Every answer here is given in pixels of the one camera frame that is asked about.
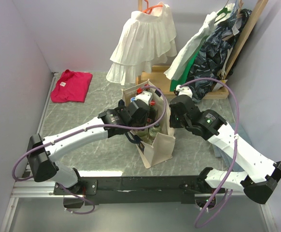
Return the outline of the beige canvas tote bag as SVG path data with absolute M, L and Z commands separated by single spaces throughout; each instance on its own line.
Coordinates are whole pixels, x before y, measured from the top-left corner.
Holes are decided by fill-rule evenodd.
M 150 92 L 153 94 L 153 100 L 157 105 L 158 117 L 162 115 L 164 105 L 167 105 L 167 107 L 163 118 L 159 121 L 161 132 L 157 134 L 153 143 L 148 144 L 141 141 L 140 145 L 137 145 L 137 150 L 146 169 L 171 159 L 176 140 L 174 129 L 169 125 L 170 107 L 168 101 L 164 101 L 155 89 L 151 89 Z

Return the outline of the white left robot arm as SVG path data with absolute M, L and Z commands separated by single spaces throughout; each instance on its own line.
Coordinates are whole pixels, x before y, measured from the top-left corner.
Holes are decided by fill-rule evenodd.
M 128 106 L 108 109 L 90 121 L 63 133 L 42 138 L 31 136 L 28 162 L 35 182 L 52 180 L 63 185 L 71 194 L 82 190 L 78 171 L 59 162 L 66 154 L 86 144 L 122 135 L 135 127 L 145 126 L 149 104 L 135 100 Z

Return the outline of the small cola bottle red cap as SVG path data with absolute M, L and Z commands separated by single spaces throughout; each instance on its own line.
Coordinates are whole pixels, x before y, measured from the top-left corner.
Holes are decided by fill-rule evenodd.
M 152 100 L 150 103 L 149 103 L 149 115 L 148 115 L 148 118 L 147 118 L 147 124 L 152 124 L 155 122 L 156 120 L 156 115 L 157 115 L 157 110 L 156 110 L 156 102 L 154 100 Z

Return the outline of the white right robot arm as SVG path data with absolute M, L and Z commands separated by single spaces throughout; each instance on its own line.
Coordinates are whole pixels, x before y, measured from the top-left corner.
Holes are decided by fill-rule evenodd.
M 184 128 L 193 135 L 217 146 L 243 169 L 226 175 L 212 167 L 205 168 L 197 177 L 202 192 L 215 189 L 224 179 L 222 187 L 242 191 L 252 201 L 265 204 L 281 179 L 281 161 L 266 158 L 240 136 L 216 111 L 200 111 L 191 97 L 179 95 L 171 100 L 170 126 Z

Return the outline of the clear glass bottle green cap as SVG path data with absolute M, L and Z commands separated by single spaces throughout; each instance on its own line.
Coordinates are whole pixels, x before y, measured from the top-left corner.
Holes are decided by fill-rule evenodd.
M 153 127 L 149 129 L 148 140 L 153 143 L 157 134 L 161 131 L 161 127 L 159 123 L 156 123 Z
M 148 141 L 148 129 L 137 130 L 136 132 L 142 141 L 144 141 L 145 143 Z

